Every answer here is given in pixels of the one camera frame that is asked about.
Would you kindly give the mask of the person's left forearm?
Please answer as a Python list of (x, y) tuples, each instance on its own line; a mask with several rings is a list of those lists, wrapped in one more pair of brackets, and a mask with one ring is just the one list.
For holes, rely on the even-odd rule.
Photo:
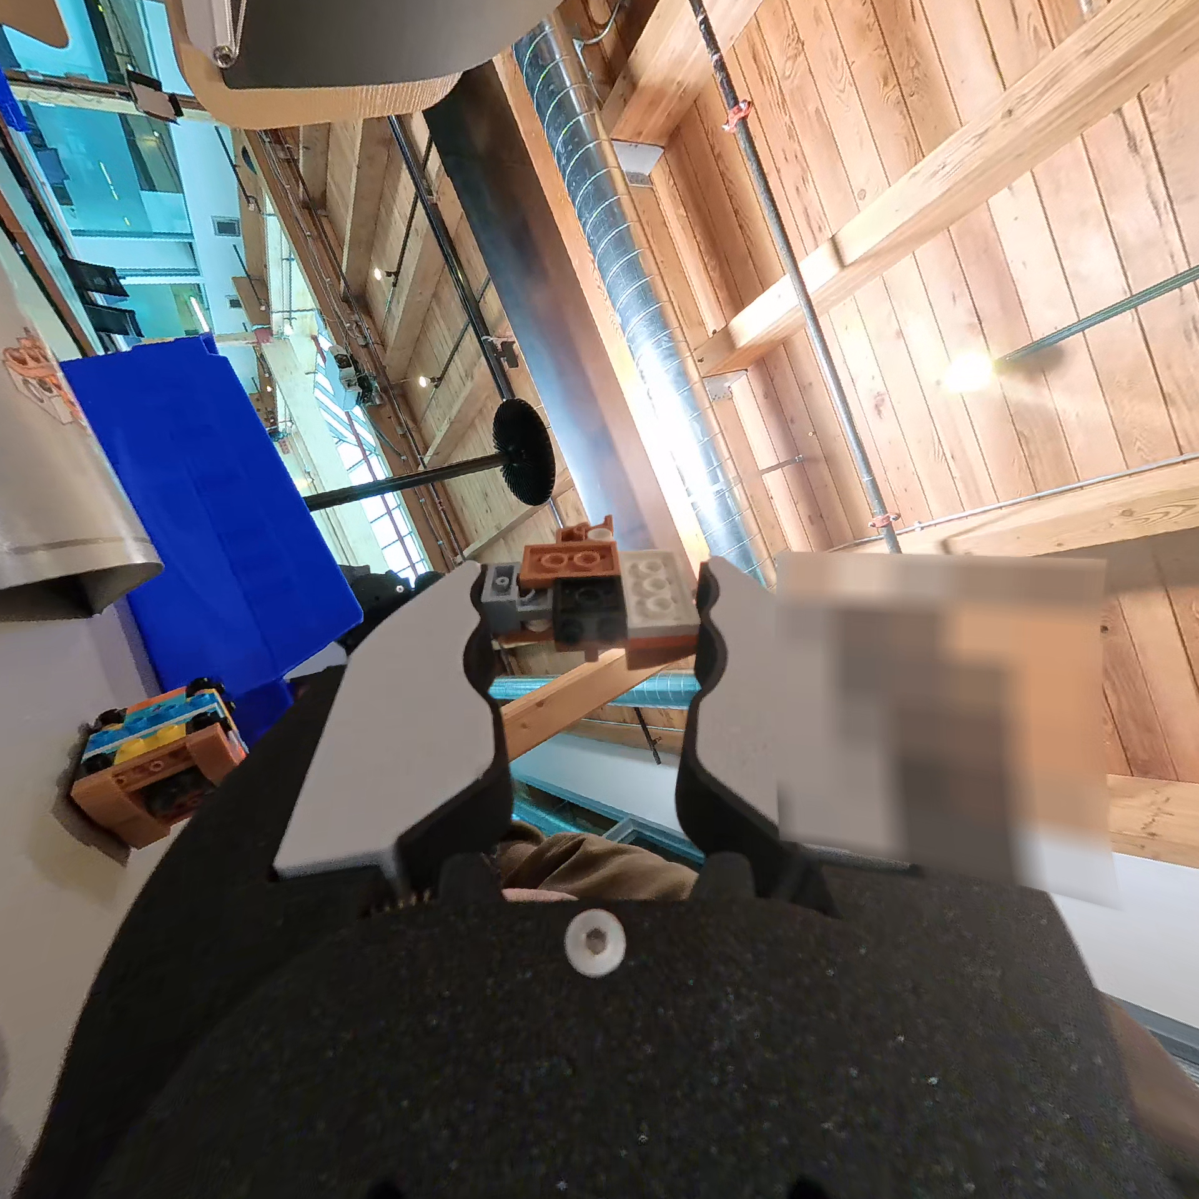
[(1156, 1162), (1182, 1197), (1198, 1197), (1198, 1087), (1116, 1000), (1103, 997), (1133, 1114)]

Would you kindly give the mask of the brown grey brick assembly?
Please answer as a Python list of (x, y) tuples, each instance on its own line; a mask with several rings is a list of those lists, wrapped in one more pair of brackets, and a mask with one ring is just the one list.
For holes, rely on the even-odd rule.
[(634, 670), (694, 657), (700, 614), (690, 564), (667, 548), (621, 548), (612, 519), (564, 527), (517, 561), (487, 564), (481, 608), (503, 648), (550, 646), (595, 663), (621, 650)]

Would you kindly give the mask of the colourful striped brick model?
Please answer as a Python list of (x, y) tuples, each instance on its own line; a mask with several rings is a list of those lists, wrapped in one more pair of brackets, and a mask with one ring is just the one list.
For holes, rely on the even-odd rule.
[(70, 785), (72, 803), (133, 850), (157, 843), (247, 758), (234, 711), (221, 683), (199, 678), (99, 714)]

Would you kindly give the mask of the grey instruction booklet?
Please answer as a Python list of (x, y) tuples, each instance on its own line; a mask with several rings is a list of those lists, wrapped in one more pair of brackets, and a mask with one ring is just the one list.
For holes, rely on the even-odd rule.
[(2, 621), (87, 620), (163, 564), (54, 354), (54, 313), (3, 233)]

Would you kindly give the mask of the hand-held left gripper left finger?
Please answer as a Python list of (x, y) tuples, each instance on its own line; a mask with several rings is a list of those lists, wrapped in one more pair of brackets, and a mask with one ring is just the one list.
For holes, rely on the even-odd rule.
[(463, 564), (353, 653), (274, 857), (281, 880), (376, 868), (408, 895), (490, 853), (514, 793), (485, 570)]

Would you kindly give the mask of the blue plastic bin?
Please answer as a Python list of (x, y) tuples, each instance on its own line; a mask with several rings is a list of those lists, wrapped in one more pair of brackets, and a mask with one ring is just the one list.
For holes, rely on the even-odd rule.
[(223, 684), (254, 745), (361, 606), (210, 334), (63, 370), (163, 563), (129, 598), (163, 688)]

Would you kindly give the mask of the teal air duct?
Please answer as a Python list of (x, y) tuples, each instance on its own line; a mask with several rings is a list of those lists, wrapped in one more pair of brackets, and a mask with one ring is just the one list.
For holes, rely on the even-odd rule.
[[(513, 701), (548, 686), (550, 677), (500, 676), (490, 687), (490, 696), (497, 701)], [(618, 698), (610, 700), (611, 707), (675, 710), (685, 711), (700, 694), (700, 683), (692, 673), (664, 671), (638, 683)]]

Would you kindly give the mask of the metal ceiling pipe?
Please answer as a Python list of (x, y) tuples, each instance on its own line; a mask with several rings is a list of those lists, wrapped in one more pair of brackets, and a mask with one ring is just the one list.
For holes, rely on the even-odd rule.
[(769, 186), (754, 133), (748, 125), (752, 106), (750, 100), (742, 100), (738, 95), (705, 5), (702, 2), (691, 2), (690, 6), (698, 25), (705, 55), (711, 62), (717, 87), (727, 107), (724, 129), (737, 137), (748, 173), (752, 177), (754, 189), (769, 224), (769, 232), (772, 234), (778, 257), (784, 264), (784, 270), (795, 296), (797, 307), (804, 319), (814, 359), (829, 393), (835, 416), (842, 427), (844, 439), (859, 476), (867, 503), (874, 514), (872, 527), (879, 534), (888, 553), (901, 554), (902, 547), (895, 531), (895, 517), (885, 504), (872, 461), (859, 436), (855, 417), (845, 394), (844, 383), (838, 369), (835, 367), (835, 361), (832, 359), (828, 340), (819, 324), (819, 317), (812, 297), (802, 279), (799, 262)]

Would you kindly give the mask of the black ceiling beam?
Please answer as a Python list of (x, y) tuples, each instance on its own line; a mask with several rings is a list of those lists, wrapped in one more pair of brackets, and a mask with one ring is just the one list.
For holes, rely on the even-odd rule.
[(590, 517), (622, 548), (710, 556), (510, 50), (427, 123)]

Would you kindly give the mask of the silver air duct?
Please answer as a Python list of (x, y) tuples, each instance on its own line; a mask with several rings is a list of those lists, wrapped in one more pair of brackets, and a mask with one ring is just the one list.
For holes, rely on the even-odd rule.
[(514, 60), (637, 370), (635, 411), (648, 454), (685, 496), (708, 556), (769, 588), (769, 550), (561, 19), (550, 15), (517, 40)]

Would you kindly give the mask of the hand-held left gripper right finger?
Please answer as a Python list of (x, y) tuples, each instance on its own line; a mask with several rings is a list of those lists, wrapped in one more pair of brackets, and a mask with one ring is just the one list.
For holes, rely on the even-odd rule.
[(758, 898), (832, 914), (819, 863), (782, 833), (775, 597), (724, 558), (700, 570), (698, 694), (684, 728), (677, 817), (711, 860), (741, 855)]

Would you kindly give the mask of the person's brown hoodie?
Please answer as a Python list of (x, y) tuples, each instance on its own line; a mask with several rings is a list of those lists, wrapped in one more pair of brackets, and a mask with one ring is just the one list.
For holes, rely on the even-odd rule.
[(517, 901), (567, 897), (598, 902), (680, 902), (697, 881), (691, 867), (597, 834), (540, 830), (514, 821), (493, 854), (504, 892)]

